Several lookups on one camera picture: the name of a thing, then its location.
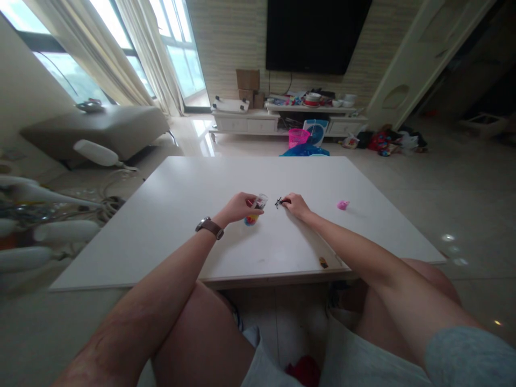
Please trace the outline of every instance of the knee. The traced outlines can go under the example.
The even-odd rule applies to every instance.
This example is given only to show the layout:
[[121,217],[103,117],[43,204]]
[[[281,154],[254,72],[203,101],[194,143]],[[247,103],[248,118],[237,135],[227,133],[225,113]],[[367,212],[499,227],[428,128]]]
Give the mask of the knee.
[[434,287],[448,296],[451,300],[455,301],[459,305],[461,304],[461,300],[452,282],[436,266],[410,258],[405,258],[403,261],[426,278],[432,285],[434,285]]
[[188,299],[187,305],[196,305],[198,307],[220,306],[224,305],[229,311],[232,311],[230,303],[219,292],[211,290],[200,281],[196,281],[193,286],[192,293]]

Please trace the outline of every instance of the wall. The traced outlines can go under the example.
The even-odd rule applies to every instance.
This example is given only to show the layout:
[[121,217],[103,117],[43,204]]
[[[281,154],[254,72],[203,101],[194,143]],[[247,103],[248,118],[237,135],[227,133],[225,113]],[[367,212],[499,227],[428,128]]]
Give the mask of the wall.
[[[187,4],[210,100],[215,95],[238,98],[236,68],[259,69],[261,90],[267,93],[267,0],[187,0]],[[337,94],[357,94],[357,106],[367,106],[421,4],[422,0],[373,0],[346,74],[296,73],[291,89],[322,87]],[[289,82],[290,73],[272,71],[270,91],[285,92]]]
[[74,109],[74,101],[0,16],[0,146],[27,157],[16,162],[27,177],[59,174],[64,168],[25,141],[19,130]]

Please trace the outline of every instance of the window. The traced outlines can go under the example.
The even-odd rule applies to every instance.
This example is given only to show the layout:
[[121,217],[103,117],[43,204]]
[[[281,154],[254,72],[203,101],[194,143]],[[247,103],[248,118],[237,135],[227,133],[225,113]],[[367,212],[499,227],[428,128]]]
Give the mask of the window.
[[176,70],[185,105],[210,106],[184,0],[150,0],[161,38]]
[[[91,0],[91,2],[113,34],[117,43],[124,50],[130,64],[145,85],[145,88],[149,94],[154,97],[154,92],[141,67],[140,60],[125,32],[123,24],[117,16],[115,8],[113,8],[108,0]],[[38,58],[76,103],[84,102],[88,98],[100,99],[103,104],[116,103],[106,95],[81,66],[66,53],[64,48],[22,0],[0,0],[0,11],[17,30],[20,37],[32,50],[36,58]]]

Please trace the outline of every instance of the pink small toy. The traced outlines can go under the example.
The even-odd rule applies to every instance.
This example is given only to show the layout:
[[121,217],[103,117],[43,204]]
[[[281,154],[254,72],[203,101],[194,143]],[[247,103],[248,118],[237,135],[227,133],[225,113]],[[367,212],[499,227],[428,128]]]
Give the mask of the pink small toy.
[[348,206],[349,202],[347,200],[341,200],[340,202],[337,203],[337,208],[339,210],[345,210],[346,207]]

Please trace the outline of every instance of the cabinet drawer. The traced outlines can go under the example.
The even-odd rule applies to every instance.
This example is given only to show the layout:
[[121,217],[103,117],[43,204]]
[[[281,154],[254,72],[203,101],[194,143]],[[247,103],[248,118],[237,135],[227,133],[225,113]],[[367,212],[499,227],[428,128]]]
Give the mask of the cabinet drawer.
[[329,134],[356,134],[359,130],[360,123],[340,123],[334,122],[329,128]]
[[247,131],[249,133],[274,133],[274,120],[247,120]]
[[217,130],[222,132],[247,132],[247,120],[245,118],[219,118]]

